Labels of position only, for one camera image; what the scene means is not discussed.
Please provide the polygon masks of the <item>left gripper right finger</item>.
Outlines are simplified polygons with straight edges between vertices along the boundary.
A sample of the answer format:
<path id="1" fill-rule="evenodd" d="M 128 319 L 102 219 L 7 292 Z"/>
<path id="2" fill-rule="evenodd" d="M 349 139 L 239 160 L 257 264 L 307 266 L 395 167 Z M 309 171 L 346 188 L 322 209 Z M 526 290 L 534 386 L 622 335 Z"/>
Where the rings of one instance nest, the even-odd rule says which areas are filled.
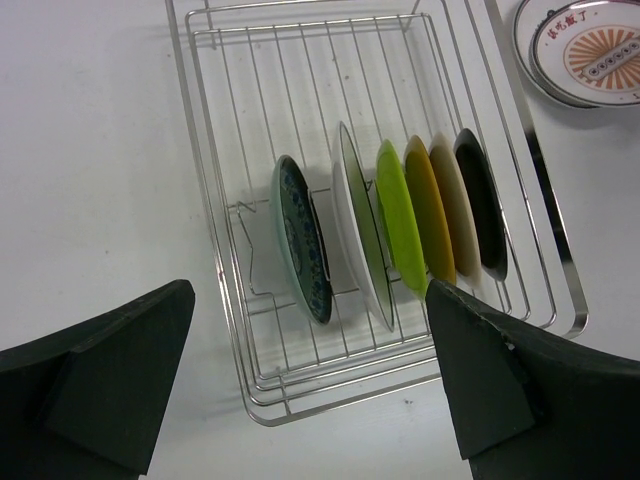
<path id="1" fill-rule="evenodd" d="M 434 280 L 426 306 L 475 479 L 636 479 L 639 363 L 515 319 Z"/>

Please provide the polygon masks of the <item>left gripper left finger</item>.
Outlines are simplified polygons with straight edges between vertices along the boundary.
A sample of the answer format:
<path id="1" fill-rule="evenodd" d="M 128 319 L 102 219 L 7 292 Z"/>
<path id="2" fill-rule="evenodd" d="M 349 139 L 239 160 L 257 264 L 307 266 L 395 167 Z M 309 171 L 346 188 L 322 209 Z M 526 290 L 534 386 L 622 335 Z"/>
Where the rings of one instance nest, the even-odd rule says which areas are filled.
<path id="1" fill-rule="evenodd" d="M 195 307 L 174 280 L 1 353 L 4 479 L 147 474 Z"/>

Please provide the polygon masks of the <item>beige cream plate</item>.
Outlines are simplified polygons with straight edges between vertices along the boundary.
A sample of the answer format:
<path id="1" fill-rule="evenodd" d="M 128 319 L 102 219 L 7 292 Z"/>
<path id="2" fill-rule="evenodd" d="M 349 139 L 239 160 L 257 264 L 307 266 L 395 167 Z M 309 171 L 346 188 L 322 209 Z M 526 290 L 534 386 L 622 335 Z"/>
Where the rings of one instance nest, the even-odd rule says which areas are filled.
<path id="1" fill-rule="evenodd" d="M 478 288 L 482 267 L 474 216 L 456 156 L 442 132 L 433 136 L 429 155 L 446 215 L 455 269 L 472 288 Z"/>

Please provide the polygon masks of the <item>mustard yellow plate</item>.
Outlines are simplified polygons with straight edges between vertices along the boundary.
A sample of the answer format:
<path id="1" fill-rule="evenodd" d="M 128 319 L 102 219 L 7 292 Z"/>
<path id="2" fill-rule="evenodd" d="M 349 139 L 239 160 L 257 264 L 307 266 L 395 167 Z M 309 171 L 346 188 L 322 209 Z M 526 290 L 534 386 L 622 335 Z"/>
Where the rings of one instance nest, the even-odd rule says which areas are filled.
<path id="1" fill-rule="evenodd" d="M 446 214 L 429 153 L 418 135 L 408 140 L 404 166 L 426 267 L 433 278 L 455 285 L 457 275 Z"/>

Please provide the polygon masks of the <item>black patterned plate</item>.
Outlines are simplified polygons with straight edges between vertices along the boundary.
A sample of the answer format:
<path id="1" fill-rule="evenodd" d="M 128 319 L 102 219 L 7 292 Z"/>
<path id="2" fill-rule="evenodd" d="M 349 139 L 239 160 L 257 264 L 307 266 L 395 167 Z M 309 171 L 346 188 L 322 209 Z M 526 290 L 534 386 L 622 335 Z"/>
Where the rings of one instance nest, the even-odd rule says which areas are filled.
<path id="1" fill-rule="evenodd" d="M 505 226 L 488 157 L 469 128 L 457 135 L 454 153 L 474 217 L 481 265 L 492 278 L 504 281 L 508 273 Z"/>

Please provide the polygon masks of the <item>lime green plate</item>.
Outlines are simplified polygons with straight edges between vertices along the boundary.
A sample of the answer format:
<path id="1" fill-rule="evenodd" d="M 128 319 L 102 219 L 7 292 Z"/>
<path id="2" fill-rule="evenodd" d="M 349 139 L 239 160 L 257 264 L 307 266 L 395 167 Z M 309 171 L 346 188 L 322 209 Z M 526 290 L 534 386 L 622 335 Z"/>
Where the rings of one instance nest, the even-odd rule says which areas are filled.
<path id="1" fill-rule="evenodd" d="M 404 170 L 388 139 L 377 152 L 375 185 L 391 264 L 406 287 L 423 298 L 428 279 L 420 236 Z"/>

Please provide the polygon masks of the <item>white plate green rim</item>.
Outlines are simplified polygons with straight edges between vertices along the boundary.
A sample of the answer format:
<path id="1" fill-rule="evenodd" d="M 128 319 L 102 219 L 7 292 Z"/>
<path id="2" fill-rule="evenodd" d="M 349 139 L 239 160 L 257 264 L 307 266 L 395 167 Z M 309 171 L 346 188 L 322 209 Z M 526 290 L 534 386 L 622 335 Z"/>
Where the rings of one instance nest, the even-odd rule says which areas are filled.
<path id="1" fill-rule="evenodd" d="M 356 148 L 342 121 L 331 161 L 332 207 L 344 259 L 368 311 L 392 332 L 395 316 L 381 239 Z"/>

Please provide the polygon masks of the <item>teal blue patterned plate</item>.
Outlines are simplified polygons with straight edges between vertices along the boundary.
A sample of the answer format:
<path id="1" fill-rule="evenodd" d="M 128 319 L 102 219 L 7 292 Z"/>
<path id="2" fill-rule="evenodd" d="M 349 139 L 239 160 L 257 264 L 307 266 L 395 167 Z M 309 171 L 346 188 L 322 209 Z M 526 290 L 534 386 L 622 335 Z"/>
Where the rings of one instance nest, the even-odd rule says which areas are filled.
<path id="1" fill-rule="evenodd" d="M 308 319 L 327 325 L 333 290 L 324 238 L 305 177 L 289 155 L 272 171 L 269 209 L 291 294 Z"/>

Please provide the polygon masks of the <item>white plate orange sunburst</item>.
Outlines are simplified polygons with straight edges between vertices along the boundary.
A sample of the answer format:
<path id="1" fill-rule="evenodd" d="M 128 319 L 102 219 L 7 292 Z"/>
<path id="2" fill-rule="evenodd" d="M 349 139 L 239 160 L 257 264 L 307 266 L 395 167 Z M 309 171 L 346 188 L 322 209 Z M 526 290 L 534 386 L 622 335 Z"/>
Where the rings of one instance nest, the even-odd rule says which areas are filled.
<path id="1" fill-rule="evenodd" d="M 570 1 L 531 43 L 534 71 L 594 108 L 639 104 L 639 3 Z"/>

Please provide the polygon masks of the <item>white plate red characters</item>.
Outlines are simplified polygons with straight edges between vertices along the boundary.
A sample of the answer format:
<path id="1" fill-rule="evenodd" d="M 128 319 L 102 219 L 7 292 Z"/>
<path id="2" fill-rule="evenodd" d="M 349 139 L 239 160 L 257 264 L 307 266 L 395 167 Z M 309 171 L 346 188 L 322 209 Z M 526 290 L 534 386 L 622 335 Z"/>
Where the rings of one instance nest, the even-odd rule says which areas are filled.
<path id="1" fill-rule="evenodd" d="M 534 71 L 531 43 L 539 27 L 549 16 L 553 16 L 570 1 L 532 0 L 520 1 L 513 14 L 511 37 L 517 61 L 532 84 L 550 100 L 570 108 L 594 109 L 583 101 L 571 99 L 548 84 L 540 74 Z"/>

